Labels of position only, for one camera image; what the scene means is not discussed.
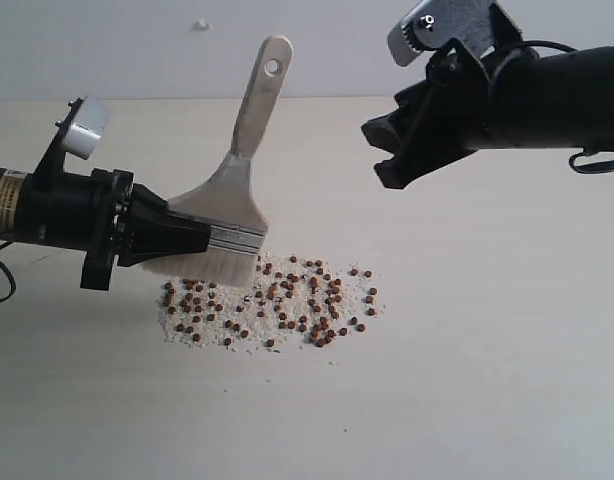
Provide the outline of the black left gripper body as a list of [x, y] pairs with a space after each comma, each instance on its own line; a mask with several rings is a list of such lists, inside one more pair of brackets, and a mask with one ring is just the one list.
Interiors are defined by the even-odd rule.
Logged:
[[80, 287], [107, 290], [119, 240], [116, 223], [126, 210], [133, 174], [95, 169], [90, 175], [62, 172], [32, 190], [31, 218], [39, 245], [85, 254]]

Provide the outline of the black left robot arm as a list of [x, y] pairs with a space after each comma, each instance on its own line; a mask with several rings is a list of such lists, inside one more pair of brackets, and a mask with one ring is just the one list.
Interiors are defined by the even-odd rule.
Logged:
[[0, 240], [84, 252], [83, 289], [108, 290], [114, 266], [202, 253], [210, 235], [209, 224], [174, 213], [127, 171], [0, 168]]

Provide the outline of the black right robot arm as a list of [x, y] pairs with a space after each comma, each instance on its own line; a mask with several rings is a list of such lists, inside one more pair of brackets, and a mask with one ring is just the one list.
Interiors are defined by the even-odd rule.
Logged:
[[382, 185], [411, 182], [480, 150], [572, 149], [581, 174], [614, 171], [614, 46], [541, 57], [536, 42], [482, 58], [456, 42], [437, 51], [423, 81], [398, 92], [395, 110], [366, 121], [369, 145], [390, 157], [374, 166]]

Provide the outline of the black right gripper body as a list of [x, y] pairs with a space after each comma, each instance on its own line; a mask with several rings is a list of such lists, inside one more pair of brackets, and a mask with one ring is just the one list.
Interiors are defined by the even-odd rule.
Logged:
[[388, 170], [439, 170], [472, 155], [468, 126], [484, 104], [490, 76], [466, 47], [443, 47], [425, 67], [425, 78], [394, 95], [388, 114], [393, 157]]

